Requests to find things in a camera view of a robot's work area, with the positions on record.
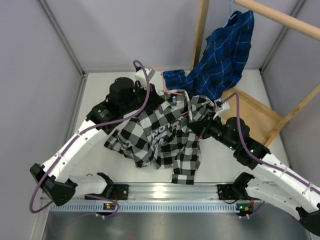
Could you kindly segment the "pink wire hanger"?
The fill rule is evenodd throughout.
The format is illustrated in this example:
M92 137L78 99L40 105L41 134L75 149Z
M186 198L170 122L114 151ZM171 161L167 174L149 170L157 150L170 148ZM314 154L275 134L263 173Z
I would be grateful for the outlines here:
M169 122L169 120L179 120L182 117L187 117L189 121L194 122L197 118L193 113L193 103L191 97L183 89L169 90L166 84L164 72L158 65L152 66L161 71L162 89L158 91L160 99L164 100L155 110L153 110L149 117L153 120Z

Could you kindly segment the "black white checkered shirt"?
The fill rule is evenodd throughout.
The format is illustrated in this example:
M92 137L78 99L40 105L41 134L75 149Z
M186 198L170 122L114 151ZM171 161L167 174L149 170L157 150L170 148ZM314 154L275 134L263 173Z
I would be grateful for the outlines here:
M131 118L109 136L104 147L132 159L136 168L171 168L173 184L193 185L201 148L199 135L189 124L211 115L214 103L203 95L189 97L184 90L179 94L159 91L158 95L163 103Z

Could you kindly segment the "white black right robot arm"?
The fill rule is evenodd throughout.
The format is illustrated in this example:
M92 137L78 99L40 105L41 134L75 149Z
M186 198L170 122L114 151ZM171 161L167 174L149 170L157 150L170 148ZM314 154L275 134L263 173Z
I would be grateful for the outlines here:
M233 182L239 199L255 198L290 214L309 232L320 234L320 188L281 162L263 144L250 137L250 128L238 117L222 123L208 118L188 124L200 138L214 138L233 151L233 157L252 173Z

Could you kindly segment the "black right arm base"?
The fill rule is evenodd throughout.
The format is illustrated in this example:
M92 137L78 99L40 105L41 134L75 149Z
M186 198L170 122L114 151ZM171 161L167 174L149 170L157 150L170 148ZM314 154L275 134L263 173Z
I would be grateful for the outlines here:
M223 201L235 200L260 200L259 198L249 196L246 190L246 185L236 184L218 184L217 193L218 199Z

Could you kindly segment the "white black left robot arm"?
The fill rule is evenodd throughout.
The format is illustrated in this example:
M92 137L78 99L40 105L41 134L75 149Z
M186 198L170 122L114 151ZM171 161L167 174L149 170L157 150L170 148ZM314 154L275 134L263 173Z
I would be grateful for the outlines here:
M106 174L72 176L73 169L98 142L128 119L127 114L140 108L154 110L161 103L163 99L153 84L146 87L138 80L117 78L105 100L91 109L72 138L50 159L35 163L30 168L31 175L56 206L85 195L109 199L114 183Z

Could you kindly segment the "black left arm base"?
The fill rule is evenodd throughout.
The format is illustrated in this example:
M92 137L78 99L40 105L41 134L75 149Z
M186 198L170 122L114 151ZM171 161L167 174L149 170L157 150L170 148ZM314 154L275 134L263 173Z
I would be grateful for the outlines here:
M101 198L110 200L127 200L129 195L129 185L115 183L113 185L107 186L106 189L100 194L90 193L85 195L86 200L100 200Z

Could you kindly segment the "blue plaid shirt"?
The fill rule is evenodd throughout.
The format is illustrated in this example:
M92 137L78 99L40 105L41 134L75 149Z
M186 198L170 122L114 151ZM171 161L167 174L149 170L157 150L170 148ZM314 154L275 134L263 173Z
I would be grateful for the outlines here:
M191 97L220 98L242 78L252 47L254 26L253 11L235 11L223 27L206 38L202 58L189 74L182 69L163 72L166 88L185 90Z

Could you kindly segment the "light blue hanger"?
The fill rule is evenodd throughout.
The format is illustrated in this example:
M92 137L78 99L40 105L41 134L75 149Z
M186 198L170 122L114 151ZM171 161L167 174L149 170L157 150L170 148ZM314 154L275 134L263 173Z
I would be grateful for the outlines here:
M237 14L234 14L234 11L233 11L233 6L234 6L234 0L231 0L230 1L230 5L229 5L229 15L228 15L228 19L225 23L225 25L223 26L224 28L225 27L230 27L231 25L234 24L234 19L235 17L237 16Z

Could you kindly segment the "wooden clothes rack frame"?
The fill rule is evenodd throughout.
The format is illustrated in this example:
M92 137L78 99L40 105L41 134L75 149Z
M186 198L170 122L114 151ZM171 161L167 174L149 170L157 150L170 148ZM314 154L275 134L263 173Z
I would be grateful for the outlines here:
M234 3L277 22L286 28L300 32L301 34L311 37L317 41L320 40L320 29L318 27L293 16L289 16L254 0L235 0ZM201 0L199 2L191 68L194 68L200 59L209 4L209 0ZM242 118L245 121L248 121L253 136L257 137L257 140L267 147L276 138L284 126L320 92L320 86L317 85L286 116L280 115L237 87L227 90L223 93L223 96L226 97L227 94L235 92L239 94L240 109L244 111Z

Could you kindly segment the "aluminium mounting rail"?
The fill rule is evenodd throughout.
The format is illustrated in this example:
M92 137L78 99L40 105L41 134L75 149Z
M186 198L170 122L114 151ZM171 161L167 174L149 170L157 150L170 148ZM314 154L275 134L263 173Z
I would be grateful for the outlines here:
M196 183L194 185L180 185L169 182L120 182L115 184L129 185L128 201L211 201L219 200L217 185L231 184L229 182ZM61 185L40 190L39 199L52 201L57 205L64 205L71 200L85 199L85 195L101 194L107 186L105 181L79 183L77 186Z

